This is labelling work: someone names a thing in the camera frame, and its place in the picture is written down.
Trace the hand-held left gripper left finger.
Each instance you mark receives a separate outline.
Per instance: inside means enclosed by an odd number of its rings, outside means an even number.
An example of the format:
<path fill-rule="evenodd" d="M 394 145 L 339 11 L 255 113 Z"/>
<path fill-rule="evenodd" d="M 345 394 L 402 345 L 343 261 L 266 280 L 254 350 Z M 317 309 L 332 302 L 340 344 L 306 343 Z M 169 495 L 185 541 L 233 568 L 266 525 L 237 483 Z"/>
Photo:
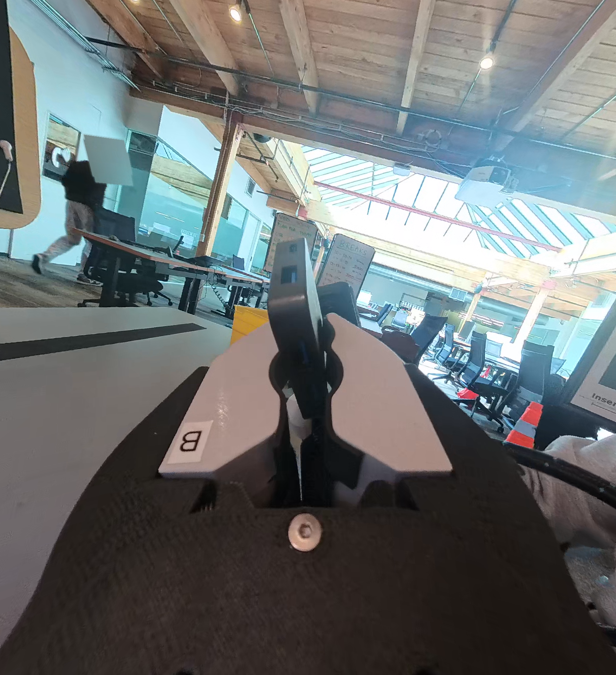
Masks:
<path fill-rule="evenodd" d="M 281 398 L 270 369 L 277 355 L 271 328 L 259 327 L 214 359 L 159 467 L 161 477 L 273 478 Z"/>

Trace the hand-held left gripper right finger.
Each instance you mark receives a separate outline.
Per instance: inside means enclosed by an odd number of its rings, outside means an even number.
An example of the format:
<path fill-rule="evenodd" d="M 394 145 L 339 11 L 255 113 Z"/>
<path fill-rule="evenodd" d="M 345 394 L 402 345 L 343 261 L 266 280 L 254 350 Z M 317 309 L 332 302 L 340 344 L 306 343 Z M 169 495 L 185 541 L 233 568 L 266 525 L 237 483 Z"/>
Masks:
<path fill-rule="evenodd" d="M 331 313 L 326 466 L 337 483 L 447 476 L 453 466 L 406 364 L 380 339 Z"/>

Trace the yellow plastic bin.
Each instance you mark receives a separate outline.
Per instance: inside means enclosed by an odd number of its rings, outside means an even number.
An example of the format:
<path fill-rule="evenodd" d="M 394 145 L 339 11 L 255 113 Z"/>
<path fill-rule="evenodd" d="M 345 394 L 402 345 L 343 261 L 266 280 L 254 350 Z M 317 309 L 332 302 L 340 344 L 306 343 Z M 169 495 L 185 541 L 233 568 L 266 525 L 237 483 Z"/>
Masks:
<path fill-rule="evenodd" d="M 236 305 L 232 323 L 230 345 L 269 322 L 266 309 Z"/>

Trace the black HDMI port adapter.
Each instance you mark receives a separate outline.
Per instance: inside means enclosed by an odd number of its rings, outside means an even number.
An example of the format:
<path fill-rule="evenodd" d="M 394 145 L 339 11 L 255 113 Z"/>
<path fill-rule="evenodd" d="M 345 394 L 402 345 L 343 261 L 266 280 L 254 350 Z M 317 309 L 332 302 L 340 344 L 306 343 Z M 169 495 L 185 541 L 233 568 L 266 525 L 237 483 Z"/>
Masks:
<path fill-rule="evenodd" d="M 300 413 L 305 419 L 323 417 L 328 382 L 320 342 L 322 313 L 303 237 L 277 245 L 267 308 L 285 382 Z"/>

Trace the orange traffic cone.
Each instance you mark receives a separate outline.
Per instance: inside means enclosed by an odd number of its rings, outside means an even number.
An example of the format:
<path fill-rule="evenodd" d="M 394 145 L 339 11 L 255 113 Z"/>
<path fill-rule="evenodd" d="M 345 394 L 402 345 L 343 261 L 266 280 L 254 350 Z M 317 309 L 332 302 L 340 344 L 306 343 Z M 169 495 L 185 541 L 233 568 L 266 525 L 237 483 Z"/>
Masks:
<path fill-rule="evenodd" d="M 514 427 L 506 436 L 504 443 L 533 450 L 534 439 L 542 413 L 543 405 L 539 402 L 532 401 L 515 422 Z"/>

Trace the row of black office chairs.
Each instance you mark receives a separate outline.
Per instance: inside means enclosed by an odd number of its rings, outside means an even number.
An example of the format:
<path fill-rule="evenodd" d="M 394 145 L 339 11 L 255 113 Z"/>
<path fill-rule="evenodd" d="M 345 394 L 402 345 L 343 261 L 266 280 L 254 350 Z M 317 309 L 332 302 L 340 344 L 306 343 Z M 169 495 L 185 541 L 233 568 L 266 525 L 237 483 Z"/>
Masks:
<path fill-rule="evenodd" d="M 455 388 L 450 400 L 464 406 L 471 416 L 480 414 L 510 432 L 526 407 L 536 401 L 552 405 L 565 380 L 557 375 L 552 346 L 525 342 L 520 356 L 500 354 L 502 343 L 484 333 L 472 333 L 468 342 L 455 333 L 444 316 L 426 314 L 411 332 L 402 330 L 398 312 L 390 325 L 380 328 L 379 339 L 407 365 L 419 367 L 424 358 L 442 369 L 430 376 Z"/>

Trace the whiteboard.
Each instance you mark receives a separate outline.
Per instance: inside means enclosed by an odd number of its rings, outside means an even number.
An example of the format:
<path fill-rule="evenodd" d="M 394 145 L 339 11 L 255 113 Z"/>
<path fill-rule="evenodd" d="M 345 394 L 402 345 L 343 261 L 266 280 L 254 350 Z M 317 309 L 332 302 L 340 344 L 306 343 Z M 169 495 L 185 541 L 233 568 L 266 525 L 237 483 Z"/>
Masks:
<path fill-rule="evenodd" d="M 272 272 L 275 252 L 280 243 L 303 238 L 306 241 L 309 256 L 311 257 L 318 235 L 319 228 L 312 221 L 306 221 L 284 213 L 277 213 L 273 221 L 270 243 L 263 267 L 264 271 L 268 273 Z"/>
<path fill-rule="evenodd" d="M 346 282 L 357 299 L 375 253 L 375 247 L 337 233 L 320 268 L 317 287 Z"/>

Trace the wooden desk with black legs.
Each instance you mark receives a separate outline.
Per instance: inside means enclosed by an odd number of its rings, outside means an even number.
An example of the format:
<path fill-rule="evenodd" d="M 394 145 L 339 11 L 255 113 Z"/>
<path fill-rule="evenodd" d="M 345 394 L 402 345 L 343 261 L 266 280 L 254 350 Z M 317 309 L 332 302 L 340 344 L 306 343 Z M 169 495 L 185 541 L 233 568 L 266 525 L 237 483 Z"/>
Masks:
<path fill-rule="evenodd" d="M 137 295 L 159 292 L 160 289 L 155 288 L 157 283 L 163 283 L 169 277 L 179 277 L 184 280 L 184 286 L 178 310 L 194 315 L 203 288 L 230 288 L 231 295 L 225 303 L 224 315 L 232 319 L 243 290 L 259 295 L 258 307 L 263 295 L 270 289 L 268 280 L 233 268 L 200 266 L 162 252 L 142 249 L 136 244 L 80 230 L 77 233 L 93 244 L 87 263 L 97 271 L 89 266 L 86 270 L 101 282 L 99 299 L 83 300 L 78 304 L 79 307 L 91 303 L 101 308 L 134 307 Z"/>

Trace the large black and white tag sign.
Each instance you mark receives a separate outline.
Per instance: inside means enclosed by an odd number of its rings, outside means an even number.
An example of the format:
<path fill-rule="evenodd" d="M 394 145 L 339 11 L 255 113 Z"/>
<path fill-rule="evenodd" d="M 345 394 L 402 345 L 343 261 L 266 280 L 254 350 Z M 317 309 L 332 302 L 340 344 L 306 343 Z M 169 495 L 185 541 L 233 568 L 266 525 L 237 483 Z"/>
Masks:
<path fill-rule="evenodd" d="M 616 299 L 565 384 L 562 402 L 616 433 Z"/>

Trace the grey sweatshirt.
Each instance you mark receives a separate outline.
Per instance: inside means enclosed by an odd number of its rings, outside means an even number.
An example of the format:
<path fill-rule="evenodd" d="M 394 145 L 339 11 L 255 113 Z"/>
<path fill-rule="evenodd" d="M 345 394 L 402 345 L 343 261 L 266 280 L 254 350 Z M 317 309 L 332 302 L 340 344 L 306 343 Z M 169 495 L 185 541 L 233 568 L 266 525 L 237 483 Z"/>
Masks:
<path fill-rule="evenodd" d="M 592 441 L 563 436 L 543 452 L 545 462 L 563 460 L 616 486 L 616 434 Z M 565 563 L 591 618 L 616 629 L 616 509 L 539 470 L 520 474 L 557 539 Z"/>

